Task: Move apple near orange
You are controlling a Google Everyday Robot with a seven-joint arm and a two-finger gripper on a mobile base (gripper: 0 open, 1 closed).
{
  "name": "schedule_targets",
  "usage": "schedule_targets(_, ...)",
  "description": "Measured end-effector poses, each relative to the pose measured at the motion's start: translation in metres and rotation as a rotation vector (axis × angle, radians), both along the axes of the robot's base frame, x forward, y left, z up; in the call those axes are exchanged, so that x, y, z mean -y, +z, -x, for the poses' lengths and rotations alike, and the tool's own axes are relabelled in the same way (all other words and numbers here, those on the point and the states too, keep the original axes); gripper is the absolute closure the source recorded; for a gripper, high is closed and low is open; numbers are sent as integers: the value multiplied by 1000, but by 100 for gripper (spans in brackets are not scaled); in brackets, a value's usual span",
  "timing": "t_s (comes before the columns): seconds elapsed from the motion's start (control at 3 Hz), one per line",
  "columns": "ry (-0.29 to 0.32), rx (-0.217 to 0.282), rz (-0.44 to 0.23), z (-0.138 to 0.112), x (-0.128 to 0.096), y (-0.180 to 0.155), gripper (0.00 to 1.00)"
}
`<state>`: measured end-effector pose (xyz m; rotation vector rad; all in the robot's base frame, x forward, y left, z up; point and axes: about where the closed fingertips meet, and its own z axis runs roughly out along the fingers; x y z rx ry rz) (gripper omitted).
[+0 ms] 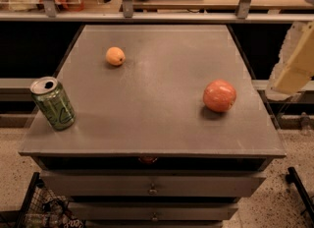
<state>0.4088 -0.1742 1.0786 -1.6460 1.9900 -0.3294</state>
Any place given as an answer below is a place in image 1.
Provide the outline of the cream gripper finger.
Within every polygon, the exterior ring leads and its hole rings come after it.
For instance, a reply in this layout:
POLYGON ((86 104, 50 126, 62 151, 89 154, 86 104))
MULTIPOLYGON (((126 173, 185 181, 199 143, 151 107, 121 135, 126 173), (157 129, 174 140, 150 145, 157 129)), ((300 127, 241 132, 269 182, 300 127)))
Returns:
POLYGON ((314 76, 314 22, 294 22, 280 51, 272 90, 293 95, 314 76))

